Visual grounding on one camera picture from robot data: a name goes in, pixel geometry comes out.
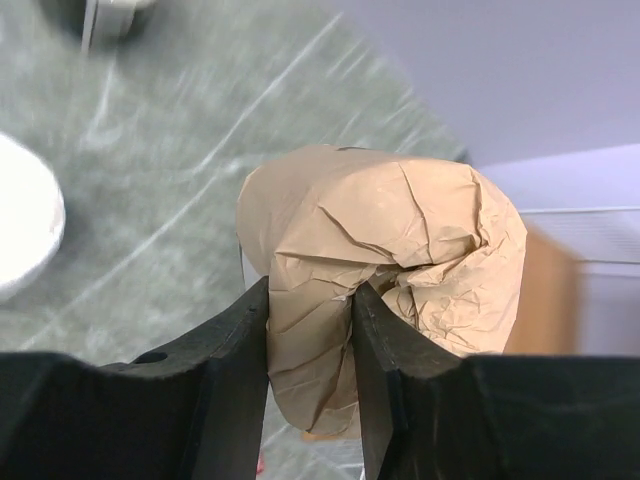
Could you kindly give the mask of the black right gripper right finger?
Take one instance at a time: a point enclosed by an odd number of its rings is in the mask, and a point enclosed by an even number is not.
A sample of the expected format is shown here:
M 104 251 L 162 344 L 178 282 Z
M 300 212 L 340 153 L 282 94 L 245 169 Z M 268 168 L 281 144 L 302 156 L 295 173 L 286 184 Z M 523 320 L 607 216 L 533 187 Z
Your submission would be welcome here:
M 400 320 L 370 284 L 353 299 L 353 347 L 367 478 L 469 478 L 461 360 Z

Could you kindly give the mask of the brown paper roll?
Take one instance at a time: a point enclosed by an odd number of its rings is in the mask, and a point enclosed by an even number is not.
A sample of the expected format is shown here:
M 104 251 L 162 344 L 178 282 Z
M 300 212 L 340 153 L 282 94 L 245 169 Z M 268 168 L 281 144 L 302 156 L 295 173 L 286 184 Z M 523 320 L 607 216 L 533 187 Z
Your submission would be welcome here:
M 314 435 L 360 433 L 350 312 L 360 285 L 457 356 L 502 352 L 516 320 L 527 231 L 466 164 L 307 146 L 248 175 L 236 231 L 269 280 L 275 401 Z

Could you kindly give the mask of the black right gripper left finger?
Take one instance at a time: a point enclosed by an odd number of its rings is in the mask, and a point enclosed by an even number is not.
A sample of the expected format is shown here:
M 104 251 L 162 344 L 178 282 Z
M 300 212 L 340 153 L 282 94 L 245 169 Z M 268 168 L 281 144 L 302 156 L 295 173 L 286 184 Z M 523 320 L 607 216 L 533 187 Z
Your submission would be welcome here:
M 133 414 L 140 478 L 253 479 L 267 400 L 267 281 L 130 363 L 104 366 Z

